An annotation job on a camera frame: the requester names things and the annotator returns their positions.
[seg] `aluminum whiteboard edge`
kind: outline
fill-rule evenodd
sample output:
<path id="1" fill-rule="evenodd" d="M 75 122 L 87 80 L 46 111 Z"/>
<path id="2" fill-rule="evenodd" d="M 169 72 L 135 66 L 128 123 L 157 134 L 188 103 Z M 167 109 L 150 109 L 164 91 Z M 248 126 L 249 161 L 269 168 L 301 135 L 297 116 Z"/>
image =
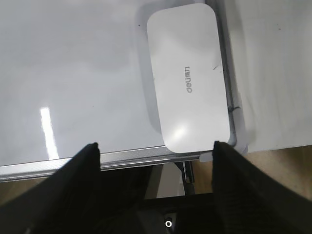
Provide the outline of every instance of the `aluminum whiteboard edge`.
<path id="1" fill-rule="evenodd" d="M 148 166 L 161 163 L 195 160 L 199 153 L 175 154 L 165 146 L 101 154 L 101 170 Z M 0 167 L 0 182 L 47 177 L 64 166 L 71 158 L 22 163 Z"/>

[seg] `small white circle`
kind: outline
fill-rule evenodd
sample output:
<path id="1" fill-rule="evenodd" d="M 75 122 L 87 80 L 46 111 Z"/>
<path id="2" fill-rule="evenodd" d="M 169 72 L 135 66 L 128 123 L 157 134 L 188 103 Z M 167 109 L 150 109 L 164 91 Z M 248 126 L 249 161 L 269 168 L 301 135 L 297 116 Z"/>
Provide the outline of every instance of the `small white circle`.
<path id="1" fill-rule="evenodd" d="M 170 228 L 172 226 L 172 222 L 169 220 L 167 220 L 165 224 L 167 228 Z"/>

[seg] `white table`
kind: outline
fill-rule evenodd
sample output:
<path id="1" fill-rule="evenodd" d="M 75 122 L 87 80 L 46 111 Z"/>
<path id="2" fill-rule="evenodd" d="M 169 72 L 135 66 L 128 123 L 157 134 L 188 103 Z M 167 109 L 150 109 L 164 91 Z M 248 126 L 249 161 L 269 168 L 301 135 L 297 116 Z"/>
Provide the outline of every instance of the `white table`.
<path id="1" fill-rule="evenodd" d="M 312 1 L 225 0 L 249 152 L 312 144 Z"/>
<path id="2" fill-rule="evenodd" d="M 224 1 L 249 151 L 311 144 L 312 3 Z M 51 173 L 90 141 L 102 153 L 130 149 L 127 166 L 169 155 L 157 147 L 163 141 L 145 28 L 153 12 L 194 2 L 1 1 L 0 166 Z M 138 148 L 149 154 L 131 151 Z M 101 163 L 120 158 L 108 153 Z"/>

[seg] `metal frame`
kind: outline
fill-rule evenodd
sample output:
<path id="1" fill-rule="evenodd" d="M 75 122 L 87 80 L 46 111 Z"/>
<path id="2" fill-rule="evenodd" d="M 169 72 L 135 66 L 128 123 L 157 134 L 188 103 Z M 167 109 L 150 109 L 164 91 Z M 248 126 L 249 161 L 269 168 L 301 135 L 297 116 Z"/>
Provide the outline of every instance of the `metal frame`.
<path id="1" fill-rule="evenodd" d="M 231 138 L 229 144 L 234 146 L 234 148 L 241 154 L 244 154 L 248 150 L 246 143 L 247 141 L 245 139 L 245 123 L 234 75 L 231 46 L 226 24 L 226 15 L 224 15 L 224 2 L 222 0 L 206 0 L 206 4 L 214 9 L 218 23 L 231 127 Z M 201 155 L 208 158 L 207 160 L 211 160 L 211 154 L 211 151 L 176 154 L 169 151 L 165 146 L 155 146 L 143 149 L 103 153 L 101 154 L 100 163 L 101 170 L 112 170 L 127 167 L 156 165 L 169 162 L 196 160 L 199 159 Z M 54 173 L 57 169 L 61 168 L 69 160 L 70 158 L 62 158 L 56 160 L 0 166 L 0 182 L 47 177 Z"/>
<path id="2" fill-rule="evenodd" d="M 101 170 L 148 166 L 199 158 L 199 153 L 175 154 L 165 146 L 134 149 L 101 154 Z M 22 163 L 0 167 L 0 182 L 47 177 L 65 165 L 71 158 Z"/>

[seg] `wooden floor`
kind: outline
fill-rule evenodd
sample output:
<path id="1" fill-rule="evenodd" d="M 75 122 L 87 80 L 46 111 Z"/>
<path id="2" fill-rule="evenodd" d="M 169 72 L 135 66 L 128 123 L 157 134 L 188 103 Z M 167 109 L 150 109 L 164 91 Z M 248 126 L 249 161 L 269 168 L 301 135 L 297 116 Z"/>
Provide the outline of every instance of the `wooden floor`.
<path id="1" fill-rule="evenodd" d="M 312 200 L 312 146 L 251 153 L 246 158 L 287 188 Z M 211 193 L 212 162 L 193 163 L 195 192 Z"/>

